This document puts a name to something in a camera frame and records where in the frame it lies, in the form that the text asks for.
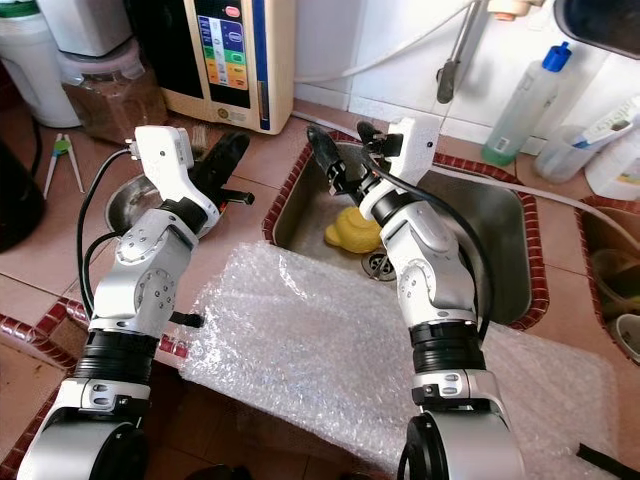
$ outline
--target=black cord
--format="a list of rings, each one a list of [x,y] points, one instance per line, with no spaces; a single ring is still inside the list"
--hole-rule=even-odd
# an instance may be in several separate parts
[[[90,318],[93,314],[93,292],[91,291],[91,280],[89,279],[89,265],[91,265],[91,257],[93,256],[93,252],[95,252],[96,248],[98,248],[102,243],[107,240],[111,240],[112,238],[119,237],[120,235],[122,235],[122,232],[109,232],[101,235],[95,239],[91,245],[89,245],[89,248],[87,248],[87,251],[84,254],[82,275],[80,275],[80,288],[83,289],[88,300],[88,305],[85,305],[87,318]]]
[[[36,153],[33,156],[33,163],[31,164],[31,178],[36,178],[38,173],[38,167],[40,167],[40,160],[42,159],[42,134],[40,133],[40,124],[36,120],[36,117],[31,117],[31,124],[33,126],[33,137],[36,141]]]
[[[121,155],[126,155],[129,153],[129,150],[123,148],[122,150],[118,150],[117,152],[112,153],[109,157],[104,161],[104,163],[98,169],[98,173],[96,173],[89,190],[87,191],[86,197],[84,197],[84,201],[82,202],[82,206],[80,207],[80,213],[78,214],[78,226],[76,230],[76,261],[78,266],[78,278],[81,281],[80,285],[80,293],[82,294],[82,303],[84,304],[85,313],[87,314],[87,318],[90,318],[90,312],[93,313],[92,309],[89,305],[89,298],[86,296],[86,292],[84,288],[82,288],[82,276],[83,276],[83,249],[82,249],[82,233],[84,231],[84,219],[87,216],[87,210],[89,209],[89,205],[91,204],[91,200],[93,199],[93,195],[96,193],[96,189],[98,188],[98,184],[105,172],[109,168],[109,166]]]
[[[480,329],[478,330],[478,337],[480,337],[480,341],[484,340],[484,337],[487,334],[487,330],[489,329],[491,313],[493,312],[493,296],[495,292],[495,286],[494,286],[493,269],[491,268],[491,264],[489,263],[489,258],[487,257],[487,254],[484,248],[482,247],[482,243],[480,242],[480,238],[478,238],[478,234],[476,233],[476,231],[473,229],[471,225],[469,225],[469,222],[467,222],[467,220],[458,213],[458,211],[455,208],[453,208],[451,205],[449,205],[447,202],[445,202],[441,198],[436,197],[435,195],[429,192],[426,192],[425,190],[422,190],[421,188],[416,187],[415,185],[411,185],[410,183],[405,182],[401,178],[398,178],[395,175],[392,175],[389,172],[383,170],[382,168],[380,168],[378,164],[376,164],[369,157],[369,155],[363,155],[362,159],[364,160],[366,166],[379,177],[384,178],[388,182],[393,183],[396,187],[402,188],[403,190],[406,190],[407,192],[413,194],[414,196],[422,200],[425,200],[426,202],[429,202],[430,204],[435,205],[436,207],[439,207],[440,209],[447,212],[449,215],[451,215],[451,217],[453,217],[453,219],[456,222],[458,222],[458,224],[462,227],[465,233],[469,236],[469,238],[473,242],[474,247],[478,251],[478,255],[480,256],[480,261],[482,262],[482,266],[484,268],[484,271],[486,272],[487,284],[489,287],[489,298],[487,300],[487,309],[486,309],[487,313],[482,317],[482,322],[480,322]]]

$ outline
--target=metal bowl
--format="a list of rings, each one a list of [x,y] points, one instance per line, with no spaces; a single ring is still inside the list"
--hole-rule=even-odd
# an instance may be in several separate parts
[[[126,232],[144,212],[161,204],[162,199],[155,185],[144,175],[138,175],[111,195],[104,219],[111,231]]]

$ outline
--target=kitchen counter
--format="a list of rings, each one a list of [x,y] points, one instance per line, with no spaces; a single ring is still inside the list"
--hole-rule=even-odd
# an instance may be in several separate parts
[[[362,119],[357,115],[305,102],[298,102],[296,108],[350,128]],[[184,126],[189,133],[196,123],[193,119],[180,116],[174,116],[170,120],[171,125]],[[253,242],[262,238],[262,219],[306,144],[306,125],[305,121],[291,118],[278,136],[251,134],[249,149],[228,185],[233,189],[251,191],[256,201],[250,207],[229,205],[220,223],[202,239],[180,282],[178,310],[188,311],[191,308],[200,289],[222,271],[229,252],[239,242]],[[209,146],[228,130],[228,127],[209,125]],[[48,168],[46,157],[56,133],[51,129],[42,131],[45,158],[36,177],[41,187]],[[79,130],[71,131],[70,135],[84,185],[88,186],[99,165],[117,146],[94,141]],[[23,107],[2,113],[0,137],[25,164],[30,164],[34,147],[30,120]],[[482,161],[480,149],[480,145],[449,137],[442,137],[438,144],[438,151],[443,154],[479,162]],[[533,157],[528,155],[520,155],[505,170],[528,186],[576,199],[593,194],[582,175],[559,186],[547,183],[535,175]],[[85,245],[106,232],[103,211],[111,193],[118,185],[140,172],[140,166],[136,162],[123,158],[107,173],[87,216]],[[60,161],[42,224],[27,240],[0,254],[0,314],[36,326],[40,319],[51,316],[51,309],[56,306],[60,297],[80,300],[74,238],[77,212],[82,199],[83,195],[75,186],[69,163]],[[536,203],[550,305],[542,320],[528,332],[597,353],[611,363],[618,380],[620,458],[634,468],[640,468],[640,415],[635,410],[637,399],[640,398],[640,370],[622,354],[598,322],[591,301],[588,268],[574,209],[539,198]],[[94,287],[113,263],[114,245],[111,242],[97,252],[91,263]],[[171,326],[167,334],[179,337],[181,329]],[[157,359],[173,366],[180,361],[176,355],[162,351],[158,352]],[[22,402],[24,399],[15,398],[12,401]],[[3,408],[0,415],[4,415],[3,412],[6,409]]]

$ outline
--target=drain strainer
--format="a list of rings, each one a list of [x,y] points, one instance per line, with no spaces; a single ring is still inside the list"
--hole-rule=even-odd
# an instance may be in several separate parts
[[[362,268],[369,278],[390,282],[396,279],[396,271],[384,250],[376,250],[362,256]]]

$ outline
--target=stainless steel sink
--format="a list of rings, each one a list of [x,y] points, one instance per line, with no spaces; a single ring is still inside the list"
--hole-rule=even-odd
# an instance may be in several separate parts
[[[338,143],[338,147],[347,166],[359,163],[359,147],[349,143]],[[524,211],[519,198],[513,192],[499,187],[434,172],[427,173],[419,186],[453,206],[478,234],[495,279],[496,293],[491,319],[509,324],[522,317],[531,303],[531,282]],[[329,194],[327,180],[312,158],[301,172],[276,220],[274,242],[287,250],[370,276],[363,265],[366,267],[373,263],[375,269],[381,257],[379,252],[363,257],[330,247],[324,242],[325,228],[335,221],[344,208],[352,205],[347,196]],[[458,241],[469,253],[474,271],[478,272],[480,309],[484,312],[487,288],[480,257],[459,225],[443,212],[439,213],[456,233]],[[385,285],[395,289],[394,280],[378,282],[378,286],[373,282],[372,288],[384,288],[380,285]]]

